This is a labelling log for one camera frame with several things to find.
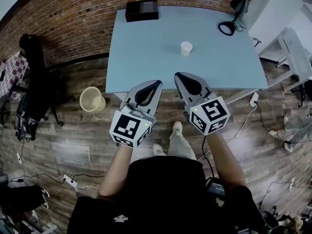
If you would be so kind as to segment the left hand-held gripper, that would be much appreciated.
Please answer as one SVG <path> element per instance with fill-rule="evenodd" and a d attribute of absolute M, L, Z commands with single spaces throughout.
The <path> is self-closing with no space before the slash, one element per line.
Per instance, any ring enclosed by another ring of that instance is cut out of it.
<path fill-rule="evenodd" d="M 122 103 L 121 109 L 115 111 L 110 127 L 109 133 L 114 142 L 137 148 L 147 138 L 156 123 L 152 115 L 156 112 L 161 92 L 160 80 L 143 82 L 129 91 L 126 103 Z M 141 110 L 130 104 L 140 105 Z"/>

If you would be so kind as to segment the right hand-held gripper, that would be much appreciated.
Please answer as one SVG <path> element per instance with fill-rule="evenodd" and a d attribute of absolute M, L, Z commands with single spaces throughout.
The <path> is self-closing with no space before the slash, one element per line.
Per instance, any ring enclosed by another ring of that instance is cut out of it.
<path fill-rule="evenodd" d="M 230 113 L 222 97 L 209 91 L 207 82 L 191 73 L 175 73 L 175 85 L 185 102 L 185 118 L 203 135 L 222 129 Z"/>

